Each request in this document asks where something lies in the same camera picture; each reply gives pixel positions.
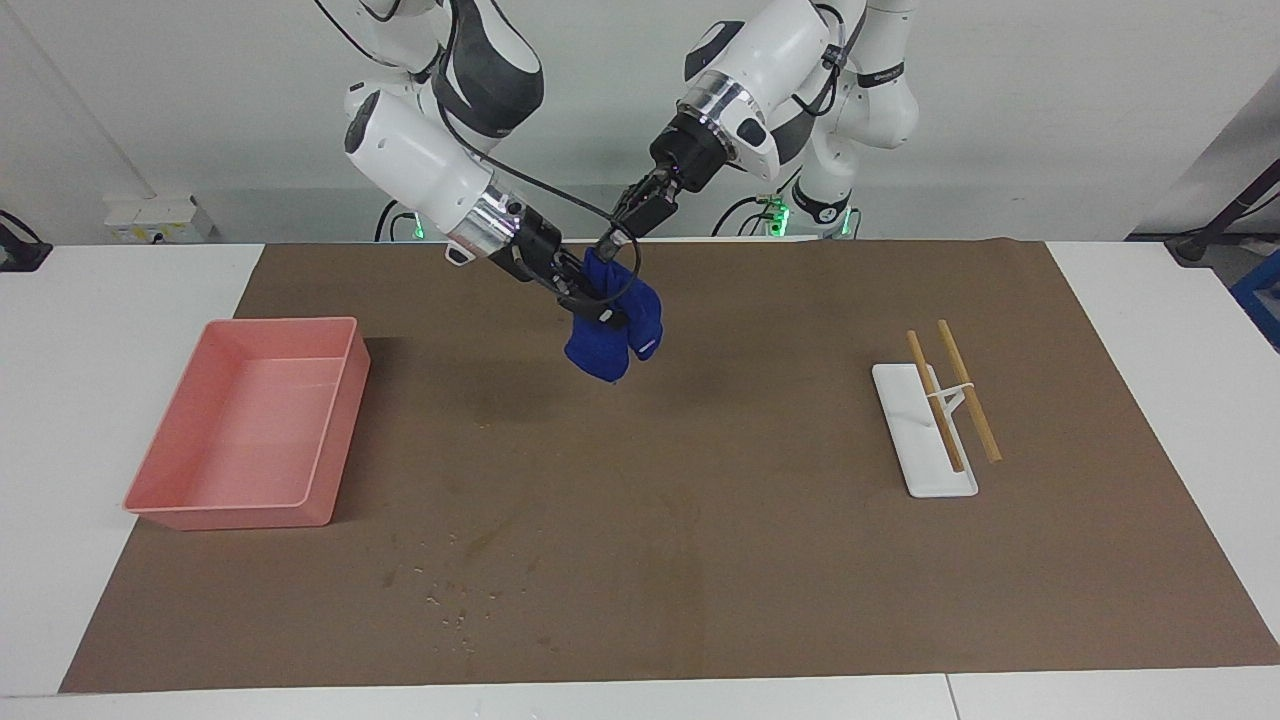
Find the pink bin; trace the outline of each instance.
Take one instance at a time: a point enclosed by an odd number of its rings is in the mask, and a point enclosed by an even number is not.
[[[355,318],[209,323],[124,509],[179,530],[328,524],[367,375]]]

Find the black stand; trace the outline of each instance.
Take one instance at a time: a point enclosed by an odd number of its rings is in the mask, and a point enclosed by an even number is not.
[[[35,273],[54,249],[47,242],[23,242],[4,224],[0,224],[0,247],[5,251],[0,255],[4,260],[0,273]]]
[[[1178,260],[1179,265],[1185,268],[1193,266],[1204,259],[1204,251],[1210,245],[1217,243],[1226,228],[1231,227],[1231,223],[1240,219],[1240,215],[1249,211],[1249,208],[1262,200],[1262,196],[1271,190],[1276,183],[1280,183],[1280,160],[1276,160],[1267,168],[1258,179],[1253,181],[1239,197],[1235,199],[1225,210],[1219,213],[1213,222],[1204,225],[1199,233],[1188,238],[1170,238],[1165,241],[1165,247],[1169,249],[1174,255],[1174,260]]]

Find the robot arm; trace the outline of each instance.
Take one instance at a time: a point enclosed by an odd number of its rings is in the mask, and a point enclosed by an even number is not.
[[[805,220],[837,228],[858,177],[855,142],[892,150],[910,137],[920,108],[906,83],[906,38],[919,0],[870,0],[850,49],[831,114],[818,118],[804,169],[791,188]]]
[[[773,182],[804,150],[792,195],[815,224],[835,227],[858,170],[852,142],[897,147],[915,128],[902,58],[918,3],[773,0],[750,22],[713,26],[686,58],[689,92],[649,149],[654,170],[614,214],[646,234],[678,210],[681,191],[699,192],[724,165]]]
[[[654,169],[623,193],[614,209],[618,222],[635,237],[648,234],[678,210],[680,192],[701,191],[724,165],[777,178],[785,151],[794,155],[803,143],[783,147],[771,118],[795,105],[792,95],[815,67],[837,60],[841,49],[831,37],[809,0],[773,0],[749,22],[707,31],[686,58],[689,90],[675,118],[649,146]],[[596,251],[611,258],[623,245],[621,236],[605,236]]]
[[[474,152],[492,151],[543,101],[541,63],[494,1],[362,0],[360,15],[379,38],[370,54],[406,76],[351,88],[346,151],[356,168],[439,228],[454,265],[486,258],[577,315],[626,324],[561,232]]]

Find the black cord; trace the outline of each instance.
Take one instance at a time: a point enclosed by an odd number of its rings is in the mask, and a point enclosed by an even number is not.
[[[494,3],[494,8],[498,8],[497,3]],[[449,41],[445,44],[444,54],[440,56],[440,69],[439,69],[440,76],[445,78],[445,82],[448,81],[449,77],[449,63],[453,61],[453,45],[458,37],[460,13],[458,13],[457,0],[449,0],[449,10],[452,15],[449,22]],[[626,284],[622,286],[622,290],[620,290],[618,292],[613,293],[609,297],[605,297],[604,300],[600,300],[599,302],[602,306],[611,305],[618,299],[621,299],[623,295],[631,292],[631,287],[635,284],[636,279],[640,278],[640,269],[643,264],[643,258],[640,255],[640,241],[636,238],[635,233],[632,233],[626,225],[614,219],[613,215],[605,213],[604,210],[596,208],[595,205],[591,205],[586,200],[582,200],[575,195],[570,195],[568,192],[564,192],[563,190],[553,184],[545,183],[532,176],[529,176],[526,173],[517,170],[516,168],[512,168],[506,163],[495,160],[488,152],[467,142],[467,138],[462,137],[462,135],[458,133],[457,128],[453,127],[453,120],[449,119],[448,110],[444,109],[444,101],[440,100],[439,97],[435,99],[435,108],[440,111],[440,120],[444,123],[444,129],[449,131],[449,135],[453,136],[453,140],[456,140],[460,145],[462,145],[463,147],[477,155],[480,159],[488,161],[490,165],[498,168],[499,170],[503,170],[511,176],[515,176],[527,182],[529,184],[539,190],[543,190],[544,192],[549,192],[556,197],[564,200],[566,202],[577,205],[579,208],[586,210],[588,213],[599,215],[600,218],[603,218],[605,222],[609,223],[609,227],[613,231],[625,234],[626,238],[631,242],[631,251],[635,252],[636,256],[635,264],[631,266],[631,278],[627,279]]]
[[[746,223],[750,223],[751,220],[755,220],[755,227],[751,228],[751,234],[754,236],[756,232],[760,231],[760,223],[763,220],[768,220],[768,219],[769,219],[769,214],[768,213],[760,213],[759,215],[751,215],[750,218],[742,220],[742,227],[737,228],[739,237],[742,237],[742,236],[746,234]]]
[[[374,18],[375,20],[378,20],[380,23],[385,23],[385,22],[390,22],[390,19],[396,17],[396,12],[399,10],[399,4],[401,4],[401,0],[396,0],[394,3],[392,3],[392,9],[387,10],[387,15],[385,17],[384,15],[379,15],[378,13],[370,10],[369,5],[365,5],[365,12],[369,13],[370,18]]]
[[[831,13],[832,15],[836,17],[836,22],[837,23],[845,24],[845,15],[841,15],[840,10],[832,8],[831,5],[828,5],[826,3],[814,3],[813,6],[814,6],[814,9],[826,10],[826,12]]]
[[[416,223],[417,215],[415,215],[413,213],[401,213],[399,215],[392,218],[392,228],[390,228],[392,242],[396,242],[396,223],[406,219],[413,220]]]
[[[44,245],[45,241],[40,240],[40,236],[36,234],[36,231],[31,229],[31,225],[28,225],[27,223],[22,222],[20,219],[18,219],[18,217],[14,215],[13,213],[8,213],[5,210],[0,210],[0,218],[4,218],[6,220],[9,220],[10,223],[14,224],[15,228],[18,228],[22,232],[29,234],[31,240],[35,240],[37,243]]]
[[[837,83],[840,83],[840,65],[833,65],[831,68],[831,76],[827,78],[827,85],[822,86],[822,92],[813,99],[813,102],[805,102],[804,99],[794,92],[791,94],[791,99],[796,101],[796,105],[800,105],[800,109],[806,115],[820,118],[836,108],[836,96],[840,95],[840,92],[836,91]],[[817,108],[817,105],[822,102],[826,102],[827,106],[820,109]]]
[[[320,12],[324,13],[324,17],[329,18],[329,24],[332,24],[334,28],[337,28],[338,32],[340,32],[342,36],[347,38],[347,42],[349,42],[352,47],[355,47],[356,50],[360,50],[361,55],[364,55],[365,58],[369,58],[370,60],[378,63],[379,65],[383,65],[383,67],[387,67],[387,68],[394,68],[396,67],[394,63],[388,63],[385,60],[379,60],[378,58],[374,58],[372,53],[370,53],[369,50],[365,50],[365,47],[362,45],[360,45],[358,42],[356,42],[356,38],[352,37],[349,32],[347,32],[347,28],[342,27],[342,23],[339,23],[338,19],[333,17],[333,13],[329,12],[329,8],[324,6],[324,3],[321,3],[320,0],[312,0],[312,1],[316,4],[316,8],[320,8]]]
[[[1280,199],[1280,192],[1276,192],[1276,193],[1275,193],[1275,195],[1272,195],[1272,196],[1271,196],[1271,197],[1270,197],[1270,199],[1268,199],[1268,200],[1267,200],[1266,202],[1263,202],[1262,205],[1258,205],[1257,208],[1254,208],[1254,209],[1249,210],[1248,213],[1245,213],[1245,214],[1240,215],[1240,217],[1239,217],[1239,218],[1236,218],[1236,219],[1238,219],[1238,220],[1243,220],[1244,218],[1248,218],[1249,215],[1257,215],[1258,213],[1261,213],[1261,211],[1266,210],[1266,209],[1267,209],[1267,205],[1271,205],[1272,202],[1275,202],[1275,201],[1276,201],[1276,199]]]
[[[724,223],[728,222],[728,219],[733,215],[733,213],[737,213],[737,210],[740,208],[745,208],[745,206],[750,205],[751,202],[759,204],[760,201],[756,200],[756,197],[753,195],[750,197],[744,197],[744,199],[739,200],[737,202],[735,202],[733,205],[731,205],[728,210],[724,210],[724,214],[721,215],[721,219],[716,223],[716,228],[712,231],[712,237],[719,237],[721,228],[724,227]]]
[[[776,191],[773,191],[773,195],[782,195],[782,191],[786,190],[787,186],[791,184],[791,182],[794,179],[796,179],[797,177],[800,177],[800,170],[803,170],[803,169],[804,169],[804,165],[800,165],[799,168],[796,168],[796,172],[791,173],[791,177],[787,178],[787,182],[780,184],[778,188]]]
[[[387,227],[387,218],[390,217],[392,210],[394,210],[397,205],[399,205],[399,200],[392,200],[385,208],[383,208],[383,214],[378,217],[378,228],[374,231],[374,242],[383,241],[383,228]]]
[[[1243,215],[1240,215],[1239,218],[1236,218],[1236,219],[1235,219],[1235,220],[1233,222],[1233,224],[1235,224],[1235,223],[1238,223],[1238,222],[1243,220],[1244,218],[1251,218],[1251,217],[1253,217],[1253,215],[1257,215],[1258,213],[1261,213],[1261,211],[1266,210],[1266,209],[1267,209],[1267,206],[1268,206],[1268,205],[1271,205],[1272,202],[1275,202],[1276,200],[1280,200],[1280,191],[1277,191],[1277,192],[1276,192],[1275,195],[1272,195],[1271,197],[1268,197],[1268,199],[1267,199],[1267,200],[1266,200],[1266,201],[1265,201],[1263,204],[1261,204],[1261,205],[1256,205],[1256,206],[1254,206],[1254,208],[1253,208],[1252,210],[1249,210],[1248,213],[1244,213]],[[1198,228],[1196,228],[1196,229],[1190,229],[1190,231],[1183,231],[1183,232],[1180,232],[1180,233],[1178,233],[1178,234],[1171,234],[1171,236],[1169,236],[1169,237],[1187,237],[1187,236],[1189,236],[1189,234],[1196,234],[1196,233],[1198,233],[1198,232],[1203,232],[1203,231],[1206,231],[1206,229],[1208,229],[1208,225],[1203,225],[1203,227],[1198,227]]]

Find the brown work surface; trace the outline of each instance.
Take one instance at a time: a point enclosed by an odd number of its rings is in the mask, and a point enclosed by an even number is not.
[[[370,338],[334,523],[140,521],[61,689],[1280,664],[1046,247],[652,245],[645,277],[667,338],[614,387],[488,264],[268,247],[238,316]],[[938,318],[1007,457],[969,500],[908,496],[872,383],[908,328],[950,379]]]

